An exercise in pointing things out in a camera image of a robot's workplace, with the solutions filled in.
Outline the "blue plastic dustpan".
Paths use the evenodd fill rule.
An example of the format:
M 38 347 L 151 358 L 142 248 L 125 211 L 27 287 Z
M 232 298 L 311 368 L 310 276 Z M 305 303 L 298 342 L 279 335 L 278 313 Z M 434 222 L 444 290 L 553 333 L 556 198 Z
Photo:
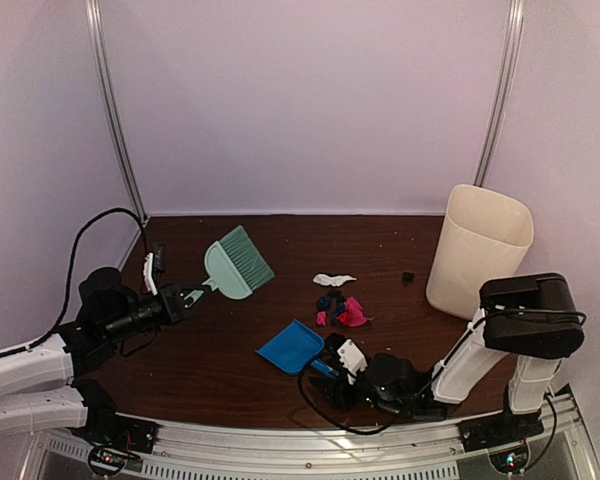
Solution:
M 290 376 L 299 376 L 308 369 L 336 378 L 339 373 L 320 359 L 324 339 L 298 320 L 293 320 L 256 353 Z

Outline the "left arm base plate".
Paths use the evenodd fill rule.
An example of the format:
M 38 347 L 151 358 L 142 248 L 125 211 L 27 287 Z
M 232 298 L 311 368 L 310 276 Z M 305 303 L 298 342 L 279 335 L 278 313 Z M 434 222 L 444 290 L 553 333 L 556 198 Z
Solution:
M 69 431 L 89 443 L 120 452 L 151 454 L 158 424 L 119 414 L 106 414 L 88 418 L 83 427 L 70 428 Z

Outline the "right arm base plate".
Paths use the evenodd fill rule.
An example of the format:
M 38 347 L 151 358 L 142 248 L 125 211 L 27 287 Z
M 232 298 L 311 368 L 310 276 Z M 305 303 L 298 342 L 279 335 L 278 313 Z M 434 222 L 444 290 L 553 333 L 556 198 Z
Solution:
M 544 432 L 540 413 L 515 415 L 509 411 L 464 420 L 458 431 L 465 452 L 491 449 Z

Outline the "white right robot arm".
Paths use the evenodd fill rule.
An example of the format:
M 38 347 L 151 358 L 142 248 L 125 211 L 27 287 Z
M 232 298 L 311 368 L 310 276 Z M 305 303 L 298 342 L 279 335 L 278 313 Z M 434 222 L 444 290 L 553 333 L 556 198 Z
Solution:
M 332 335 L 320 358 L 335 375 L 301 377 L 327 404 L 347 412 L 367 404 L 409 421 L 447 419 L 502 359 L 516 356 L 505 387 L 505 410 L 493 419 L 499 440 L 515 440 L 531 424 L 562 360 L 584 342 L 586 316 L 566 278 L 554 272 L 489 280 L 460 339 L 428 371 L 391 354 L 364 355 L 348 339 Z

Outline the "green hand brush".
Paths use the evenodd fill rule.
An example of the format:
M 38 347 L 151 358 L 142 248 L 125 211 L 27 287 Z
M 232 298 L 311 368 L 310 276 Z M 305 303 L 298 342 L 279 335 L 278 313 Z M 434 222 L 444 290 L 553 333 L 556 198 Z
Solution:
M 244 300 L 275 277 L 242 225 L 207 249 L 204 266 L 208 278 L 185 296 L 186 301 L 197 303 L 213 291 L 230 300 Z

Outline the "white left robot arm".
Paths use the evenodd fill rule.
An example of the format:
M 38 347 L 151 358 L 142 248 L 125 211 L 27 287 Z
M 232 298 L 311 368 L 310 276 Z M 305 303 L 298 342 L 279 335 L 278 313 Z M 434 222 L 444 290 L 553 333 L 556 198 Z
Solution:
M 114 267 L 92 272 L 79 285 L 81 308 L 73 322 L 50 334 L 0 351 L 0 439 L 19 433 L 67 428 L 96 444 L 146 451 L 150 441 L 117 412 L 91 374 L 140 334 L 156 334 L 193 314 L 214 289 L 211 281 L 193 288 L 168 284 L 145 294 L 126 287 Z

